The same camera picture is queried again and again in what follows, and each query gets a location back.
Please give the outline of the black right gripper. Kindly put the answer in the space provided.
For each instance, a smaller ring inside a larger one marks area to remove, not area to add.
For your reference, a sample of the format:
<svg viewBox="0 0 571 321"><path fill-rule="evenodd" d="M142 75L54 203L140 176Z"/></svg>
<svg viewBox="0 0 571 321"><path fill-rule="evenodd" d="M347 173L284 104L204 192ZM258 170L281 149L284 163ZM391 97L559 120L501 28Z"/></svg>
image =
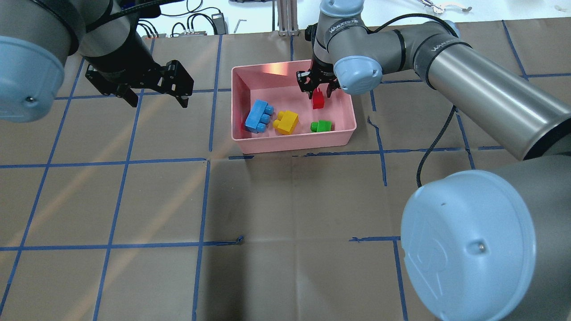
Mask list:
<svg viewBox="0 0 571 321"><path fill-rule="evenodd" d="M334 65L330 63L312 62L308 70L296 71L296 80L301 92L308 93L308 99L312 102L321 84L327 84L328 99L335 90L341 88L334 73Z"/></svg>

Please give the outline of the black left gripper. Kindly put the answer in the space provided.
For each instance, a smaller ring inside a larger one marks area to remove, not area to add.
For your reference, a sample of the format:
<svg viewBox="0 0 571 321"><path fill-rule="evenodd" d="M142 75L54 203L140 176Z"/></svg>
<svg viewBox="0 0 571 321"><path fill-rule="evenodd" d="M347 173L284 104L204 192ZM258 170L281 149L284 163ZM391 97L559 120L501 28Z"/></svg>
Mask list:
<svg viewBox="0 0 571 321"><path fill-rule="evenodd" d="M178 60L164 66L137 64L116 72L103 72L89 65L85 77L101 94L117 94L117 98L133 108L137 107L139 98L132 89L151 89L172 95L182 108L188 108L188 97L194 89L194 79Z"/></svg>

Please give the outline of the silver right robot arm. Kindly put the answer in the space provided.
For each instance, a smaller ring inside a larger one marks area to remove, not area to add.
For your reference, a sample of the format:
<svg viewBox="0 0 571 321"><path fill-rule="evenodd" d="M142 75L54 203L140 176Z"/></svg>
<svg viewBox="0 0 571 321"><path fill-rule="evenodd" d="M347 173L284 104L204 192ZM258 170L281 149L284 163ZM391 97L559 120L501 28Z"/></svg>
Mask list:
<svg viewBox="0 0 571 321"><path fill-rule="evenodd" d="M435 321L407 275L397 239L419 162L451 103L410 76L354 99L379 154L292 159L300 321Z"/></svg>

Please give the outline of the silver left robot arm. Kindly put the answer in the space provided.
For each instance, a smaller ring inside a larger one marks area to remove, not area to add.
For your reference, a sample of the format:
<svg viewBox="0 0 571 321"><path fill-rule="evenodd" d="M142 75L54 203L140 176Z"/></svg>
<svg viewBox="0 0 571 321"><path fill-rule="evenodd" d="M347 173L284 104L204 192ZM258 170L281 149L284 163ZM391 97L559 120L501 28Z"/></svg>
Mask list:
<svg viewBox="0 0 571 321"><path fill-rule="evenodd" d="M155 62L136 28L165 0L3 0L0 3L1 119L39 120L51 110L73 54L102 95L137 107L135 89L169 94L186 108L194 80L177 61Z"/></svg>

